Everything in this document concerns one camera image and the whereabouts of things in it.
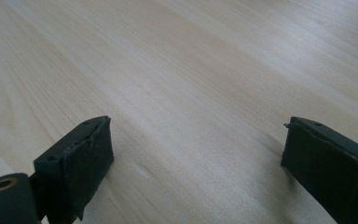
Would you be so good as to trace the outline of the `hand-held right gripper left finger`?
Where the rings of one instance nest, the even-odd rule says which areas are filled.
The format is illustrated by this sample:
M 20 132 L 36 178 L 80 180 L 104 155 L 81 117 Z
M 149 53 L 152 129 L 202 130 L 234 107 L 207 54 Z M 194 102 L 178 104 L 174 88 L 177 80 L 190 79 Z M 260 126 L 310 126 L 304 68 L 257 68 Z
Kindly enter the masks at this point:
M 77 125 L 34 160 L 36 183 L 50 224 L 82 219 L 86 205 L 114 161 L 107 116 Z

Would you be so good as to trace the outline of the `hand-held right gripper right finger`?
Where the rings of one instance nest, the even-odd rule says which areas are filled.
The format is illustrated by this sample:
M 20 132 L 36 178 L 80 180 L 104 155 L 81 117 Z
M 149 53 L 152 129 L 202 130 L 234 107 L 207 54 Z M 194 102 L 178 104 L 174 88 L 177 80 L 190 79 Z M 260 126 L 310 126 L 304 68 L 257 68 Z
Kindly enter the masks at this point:
M 281 166 L 337 224 L 358 224 L 358 144 L 320 122 L 292 117 Z

